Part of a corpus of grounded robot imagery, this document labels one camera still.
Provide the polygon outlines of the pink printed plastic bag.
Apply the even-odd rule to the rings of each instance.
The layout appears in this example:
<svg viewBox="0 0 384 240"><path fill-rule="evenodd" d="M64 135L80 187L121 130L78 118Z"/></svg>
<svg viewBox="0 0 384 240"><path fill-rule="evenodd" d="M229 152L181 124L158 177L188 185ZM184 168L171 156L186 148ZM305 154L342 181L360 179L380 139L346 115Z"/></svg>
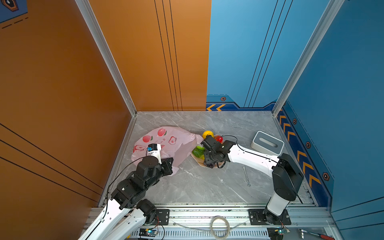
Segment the pink printed plastic bag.
<svg viewBox="0 0 384 240"><path fill-rule="evenodd" d="M148 155L150 144L161 145L161 158L173 158L173 174L179 165L192 154L192 150L203 141L203 137L179 127L159 127L140 137L135 142L131 160Z"/></svg>

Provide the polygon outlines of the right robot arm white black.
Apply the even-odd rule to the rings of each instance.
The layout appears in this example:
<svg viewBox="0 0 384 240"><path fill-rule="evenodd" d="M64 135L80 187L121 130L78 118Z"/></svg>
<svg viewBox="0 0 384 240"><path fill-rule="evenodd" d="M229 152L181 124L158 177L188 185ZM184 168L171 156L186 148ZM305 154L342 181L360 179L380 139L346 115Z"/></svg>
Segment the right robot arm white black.
<svg viewBox="0 0 384 240"><path fill-rule="evenodd" d="M243 148L236 142L220 143L212 136L207 136L201 145L205 149L204 165L208 168L220 168L219 163L231 162L255 169L272 178L274 193L265 209L254 215L254 218L259 218L267 225L291 223L287 206L298 198L304 174L290 155L267 155Z"/></svg>

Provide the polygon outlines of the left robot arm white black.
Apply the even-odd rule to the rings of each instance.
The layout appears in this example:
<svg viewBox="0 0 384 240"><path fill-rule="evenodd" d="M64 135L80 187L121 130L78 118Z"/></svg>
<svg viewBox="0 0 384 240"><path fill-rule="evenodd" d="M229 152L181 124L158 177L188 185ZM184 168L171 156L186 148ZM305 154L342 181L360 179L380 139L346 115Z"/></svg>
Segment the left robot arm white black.
<svg viewBox="0 0 384 240"><path fill-rule="evenodd" d="M124 240L139 227L153 223L157 208L145 195L160 178L173 174L173 161L144 157L137 169L117 185L104 209L79 239Z"/></svg>

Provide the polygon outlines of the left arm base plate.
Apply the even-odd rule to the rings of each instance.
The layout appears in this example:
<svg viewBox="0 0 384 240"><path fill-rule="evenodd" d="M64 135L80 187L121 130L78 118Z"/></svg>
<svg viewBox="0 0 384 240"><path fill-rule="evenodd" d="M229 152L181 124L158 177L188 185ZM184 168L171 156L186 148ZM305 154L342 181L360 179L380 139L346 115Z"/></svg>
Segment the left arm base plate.
<svg viewBox="0 0 384 240"><path fill-rule="evenodd" d="M160 225L162 226L167 226L169 224L170 220L170 209L157 209L155 218L151 222L151 225L156 225L158 224L158 221Z"/></svg>

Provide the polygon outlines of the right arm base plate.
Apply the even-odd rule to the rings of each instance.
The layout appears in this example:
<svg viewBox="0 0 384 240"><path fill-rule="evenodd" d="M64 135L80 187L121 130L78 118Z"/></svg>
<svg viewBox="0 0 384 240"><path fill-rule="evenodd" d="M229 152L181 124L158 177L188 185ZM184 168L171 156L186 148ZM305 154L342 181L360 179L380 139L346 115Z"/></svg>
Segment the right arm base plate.
<svg viewBox="0 0 384 240"><path fill-rule="evenodd" d="M256 225L285 225L289 226L292 224L289 213L286 209L283 210L282 214L275 216L272 212L267 209L249 209L249 219L252 226Z"/></svg>

